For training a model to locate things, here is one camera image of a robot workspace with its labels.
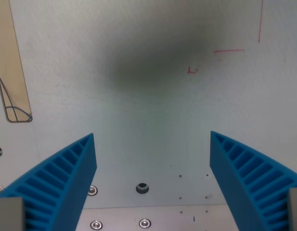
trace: wooden strip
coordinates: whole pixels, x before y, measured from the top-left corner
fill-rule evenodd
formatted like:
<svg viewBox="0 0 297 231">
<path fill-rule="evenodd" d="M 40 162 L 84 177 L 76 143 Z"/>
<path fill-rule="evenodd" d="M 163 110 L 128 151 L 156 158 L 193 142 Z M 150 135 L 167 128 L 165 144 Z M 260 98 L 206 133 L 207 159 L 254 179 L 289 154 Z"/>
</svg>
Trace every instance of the wooden strip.
<svg viewBox="0 0 297 231">
<path fill-rule="evenodd" d="M 13 105 L 31 115 L 9 0 L 0 0 L 0 78 L 8 91 Z M 1 84 L 0 87 L 5 107 L 11 106 Z M 5 110 L 8 120 L 16 122 L 13 109 Z M 19 122 L 29 119 L 23 112 L 17 109 L 15 111 Z"/>
</svg>

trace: metal base plate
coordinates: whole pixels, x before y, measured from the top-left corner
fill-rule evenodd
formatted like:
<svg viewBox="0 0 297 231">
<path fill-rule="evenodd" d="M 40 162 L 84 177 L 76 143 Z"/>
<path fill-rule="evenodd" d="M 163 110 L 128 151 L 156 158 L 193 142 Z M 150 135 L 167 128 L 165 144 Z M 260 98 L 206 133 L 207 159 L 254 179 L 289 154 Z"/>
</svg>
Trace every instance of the metal base plate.
<svg viewBox="0 0 297 231">
<path fill-rule="evenodd" d="M 260 0 L 11 8 L 34 120 L 9 124 L 0 98 L 1 186 L 91 132 L 85 208 L 225 203 L 211 130 L 297 171 L 297 0 L 264 2 L 260 43 Z"/>
</svg>

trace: blue ribbed gripper pad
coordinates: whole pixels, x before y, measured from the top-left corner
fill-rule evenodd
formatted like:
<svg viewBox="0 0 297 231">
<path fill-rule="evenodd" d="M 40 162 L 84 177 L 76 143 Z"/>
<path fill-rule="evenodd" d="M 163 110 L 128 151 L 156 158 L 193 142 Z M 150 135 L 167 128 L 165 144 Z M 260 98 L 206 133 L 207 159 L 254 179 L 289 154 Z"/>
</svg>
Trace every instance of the blue ribbed gripper pad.
<svg viewBox="0 0 297 231">
<path fill-rule="evenodd" d="M 287 194 L 297 173 L 213 131 L 210 167 L 239 231 L 288 230 Z"/>
<path fill-rule="evenodd" d="M 0 198 L 23 198 L 26 231 L 74 231 L 96 168 L 90 134 L 25 173 Z"/>
</svg>

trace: white surface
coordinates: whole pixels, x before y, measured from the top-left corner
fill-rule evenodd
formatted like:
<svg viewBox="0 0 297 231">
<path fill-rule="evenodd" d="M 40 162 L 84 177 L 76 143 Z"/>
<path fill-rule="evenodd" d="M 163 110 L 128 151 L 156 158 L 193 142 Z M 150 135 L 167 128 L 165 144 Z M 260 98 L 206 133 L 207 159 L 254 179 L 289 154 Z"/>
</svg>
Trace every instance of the white surface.
<svg viewBox="0 0 297 231">
<path fill-rule="evenodd" d="M 92 231 L 94 220 L 102 222 L 102 231 L 143 231 L 143 218 L 152 223 L 148 231 L 238 231 L 227 205 L 84 209 L 76 231 Z"/>
<path fill-rule="evenodd" d="M 0 99 L 0 185 L 91 132 L 99 192 L 85 208 L 225 203 L 211 130 L 297 171 L 297 0 L 264 1 L 258 44 L 260 6 L 11 0 L 34 119 L 9 124 Z"/>
</svg>

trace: red pen mark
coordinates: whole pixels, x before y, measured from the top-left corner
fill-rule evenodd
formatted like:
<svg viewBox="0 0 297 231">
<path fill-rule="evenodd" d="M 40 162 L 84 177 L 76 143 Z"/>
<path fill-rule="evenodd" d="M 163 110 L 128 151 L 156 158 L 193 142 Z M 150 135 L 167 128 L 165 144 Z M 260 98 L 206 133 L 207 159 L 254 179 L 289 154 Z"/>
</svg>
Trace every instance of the red pen mark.
<svg viewBox="0 0 297 231">
<path fill-rule="evenodd" d="M 198 69 L 196 69 L 195 71 L 191 71 L 191 68 L 189 67 L 188 74 L 195 74 L 196 72 L 198 72 Z"/>
<path fill-rule="evenodd" d="M 260 23 L 259 23 L 258 43 L 260 42 L 260 33 L 261 33 L 261 30 L 262 30 L 263 4 L 264 4 L 264 0 L 262 0 L 262 7 L 261 7 L 261 10 L 260 10 Z"/>
<path fill-rule="evenodd" d="M 235 52 L 235 51 L 245 51 L 244 49 L 234 49 L 234 50 L 217 50 L 217 51 L 214 51 L 214 54 L 215 53 L 225 53 L 225 52 Z"/>
</svg>

